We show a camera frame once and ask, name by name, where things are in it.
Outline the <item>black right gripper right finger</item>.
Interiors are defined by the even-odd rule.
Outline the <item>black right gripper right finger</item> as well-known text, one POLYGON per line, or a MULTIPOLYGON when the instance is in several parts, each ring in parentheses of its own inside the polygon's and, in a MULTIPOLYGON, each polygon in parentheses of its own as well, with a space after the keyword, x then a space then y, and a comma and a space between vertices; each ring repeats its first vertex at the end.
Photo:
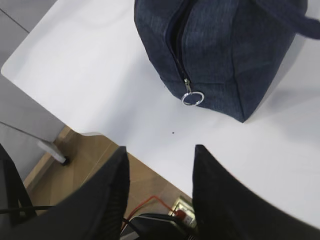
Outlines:
POLYGON ((274 207, 196 145, 192 204, 201 240, 318 240, 319 229, 274 207))

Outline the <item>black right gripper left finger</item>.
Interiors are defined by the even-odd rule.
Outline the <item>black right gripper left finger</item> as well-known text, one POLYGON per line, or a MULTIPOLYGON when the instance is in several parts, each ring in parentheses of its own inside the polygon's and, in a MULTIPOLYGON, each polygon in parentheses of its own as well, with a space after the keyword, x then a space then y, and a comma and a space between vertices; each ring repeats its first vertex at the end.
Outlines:
POLYGON ((45 213, 9 230, 3 240, 118 240, 130 188, 126 147, 120 146, 77 191, 45 213))

